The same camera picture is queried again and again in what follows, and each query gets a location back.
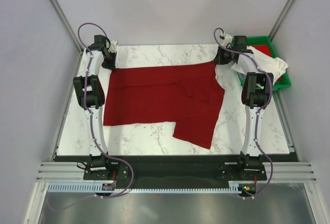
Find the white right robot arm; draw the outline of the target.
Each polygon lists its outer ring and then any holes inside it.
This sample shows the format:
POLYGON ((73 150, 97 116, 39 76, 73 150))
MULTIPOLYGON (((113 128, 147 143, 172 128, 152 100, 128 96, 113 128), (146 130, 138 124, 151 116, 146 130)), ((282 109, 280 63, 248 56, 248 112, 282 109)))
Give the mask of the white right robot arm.
POLYGON ((238 158, 236 173, 241 179, 249 179, 255 170, 262 170, 263 150, 260 148, 261 128, 266 107, 272 99, 273 75, 261 68, 248 49, 246 36, 230 36, 222 33, 214 39, 218 51, 214 64, 233 62, 245 73, 241 101, 245 105, 246 128, 243 147, 238 158))

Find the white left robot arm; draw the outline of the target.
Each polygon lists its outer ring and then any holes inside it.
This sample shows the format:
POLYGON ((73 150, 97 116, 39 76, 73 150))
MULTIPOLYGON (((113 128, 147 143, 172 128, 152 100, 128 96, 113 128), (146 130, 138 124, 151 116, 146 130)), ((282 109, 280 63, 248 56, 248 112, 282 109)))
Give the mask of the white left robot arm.
POLYGON ((114 71, 116 69, 117 41, 110 41, 104 35, 95 35, 94 43, 85 49, 87 68, 81 76, 73 78, 73 86, 79 106, 84 110, 90 138, 89 156, 86 162, 78 162, 77 166, 90 174, 95 173, 101 179, 109 179, 113 167, 107 163, 108 152, 104 139, 102 111, 105 104, 105 93, 99 79, 101 68, 114 71))

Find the dark red t shirt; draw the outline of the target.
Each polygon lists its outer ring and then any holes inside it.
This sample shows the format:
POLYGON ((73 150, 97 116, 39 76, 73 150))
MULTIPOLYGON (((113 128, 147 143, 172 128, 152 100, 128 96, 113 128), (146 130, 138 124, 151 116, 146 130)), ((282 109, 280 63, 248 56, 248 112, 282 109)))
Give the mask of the dark red t shirt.
POLYGON ((118 68, 110 74, 103 124, 174 122, 174 138, 210 149, 224 94, 212 62, 118 68))

